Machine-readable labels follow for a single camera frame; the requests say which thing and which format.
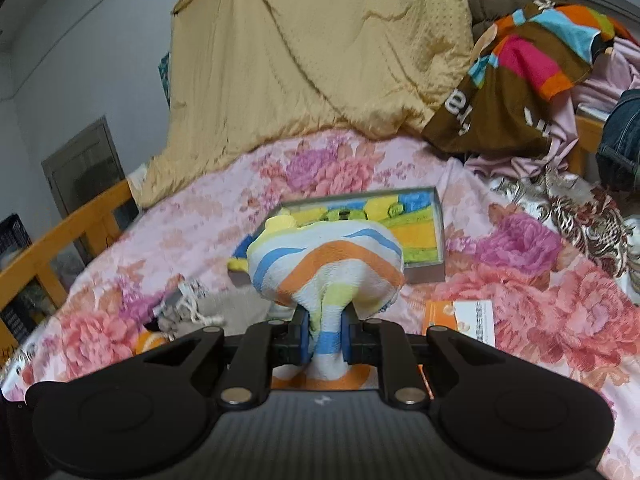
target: striped fabric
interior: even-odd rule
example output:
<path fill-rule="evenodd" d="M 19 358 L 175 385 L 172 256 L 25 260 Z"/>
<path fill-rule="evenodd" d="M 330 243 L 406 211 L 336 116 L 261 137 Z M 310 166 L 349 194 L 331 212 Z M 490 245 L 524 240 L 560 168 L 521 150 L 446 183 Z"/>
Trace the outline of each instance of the striped fabric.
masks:
<path fill-rule="evenodd" d="M 335 388 L 338 381 L 345 388 L 361 387 L 369 373 L 349 370 L 344 362 L 340 316 L 351 302 L 366 318 L 396 300 L 404 262 L 391 232 L 366 220 L 317 222 L 265 232 L 249 246 L 247 258 L 263 297 L 309 312 L 311 363 L 305 370 L 275 370 L 274 386 Z"/>

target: dark blue denim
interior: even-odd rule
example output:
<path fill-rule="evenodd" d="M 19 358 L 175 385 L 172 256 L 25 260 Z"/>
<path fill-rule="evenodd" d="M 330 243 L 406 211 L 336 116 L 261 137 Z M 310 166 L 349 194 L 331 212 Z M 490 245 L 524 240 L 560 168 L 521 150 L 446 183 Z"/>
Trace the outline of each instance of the dark blue denim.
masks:
<path fill-rule="evenodd" d="M 600 181 L 617 191 L 640 187 L 640 90 L 627 90 L 604 124 L 596 154 Z"/>

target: floral bedsheet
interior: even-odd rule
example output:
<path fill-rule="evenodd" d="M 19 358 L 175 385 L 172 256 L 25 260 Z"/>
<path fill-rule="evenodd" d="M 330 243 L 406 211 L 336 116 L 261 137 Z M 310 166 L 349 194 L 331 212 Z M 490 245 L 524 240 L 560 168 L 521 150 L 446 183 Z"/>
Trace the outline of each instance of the floral bedsheet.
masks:
<path fill-rule="evenodd" d="M 183 277 L 232 287 L 227 258 L 281 200 L 411 186 L 436 186 L 442 199 L 447 281 L 405 285 L 380 316 L 419 333 L 428 299 L 492 300 L 497 347 L 598 391 L 616 417 L 601 471 L 640 478 L 640 310 L 558 234 L 406 137 L 373 143 L 329 130 L 281 140 L 159 203 L 78 277 L 10 364 L 5 396 L 130 357 L 152 308 Z"/>

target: yellow blanket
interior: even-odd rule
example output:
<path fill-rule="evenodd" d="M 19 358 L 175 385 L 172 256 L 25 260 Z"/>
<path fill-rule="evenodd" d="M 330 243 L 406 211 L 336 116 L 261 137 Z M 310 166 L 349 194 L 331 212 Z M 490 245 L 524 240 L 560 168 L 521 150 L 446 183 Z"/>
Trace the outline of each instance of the yellow blanket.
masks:
<path fill-rule="evenodd" d="M 167 146 L 144 207 L 270 140 L 416 134 L 465 74 L 466 0 L 180 0 Z"/>

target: bed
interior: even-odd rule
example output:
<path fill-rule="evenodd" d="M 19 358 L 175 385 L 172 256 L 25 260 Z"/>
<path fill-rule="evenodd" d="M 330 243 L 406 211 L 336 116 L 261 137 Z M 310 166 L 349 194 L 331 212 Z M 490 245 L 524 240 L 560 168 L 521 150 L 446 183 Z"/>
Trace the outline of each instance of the bed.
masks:
<path fill-rule="evenodd" d="M 476 39 L 483 20 L 522 3 L 508 0 L 498 6 L 498 16 L 489 16 L 489 7 L 477 1 L 472 14 L 474 7 L 484 14 L 473 15 Z M 172 79 L 172 107 L 180 101 L 173 84 Z M 457 159 L 438 158 L 415 136 L 373 142 L 354 130 L 324 126 L 317 122 L 309 130 L 315 133 L 293 139 L 261 136 L 259 147 L 225 168 L 205 168 L 188 186 L 167 192 L 124 233 L 112 214 L 132 196 L 121 182 L 24 251 L 0 274 L 0 306 L 36 278 L 58 310 L 4 368 L 4 396 L 21 400 L 33 383 L 73 380 L 132 356 L 153 308 L 183 279 L 197 279 L 211 294 L 232 288 L 228 258 L 281 200 L 436 186 L 446 228 L 447 281 L 405 285 L 379 316 L 420 333 L 427 300 L 491 298 L 497 347 L 601 394 L 616 427 L 600 469 L 609 479 L 638 476 L 640 310 L 616 285 L 614 273 L 553 225 L 537 222 L 517 200 L 491 190 Z M 584 171 L 585 152 L 597 148 L 599 127 L 577 120 L 579 141 L 569 157 L 575 173 Z M 575 215 L 584 211 L 578 208 Z M 96 258 L 67 294 L 49 262 L 81 235 Z M 350 386 L 371 386 L 375 379 L 367 369 Z"/>

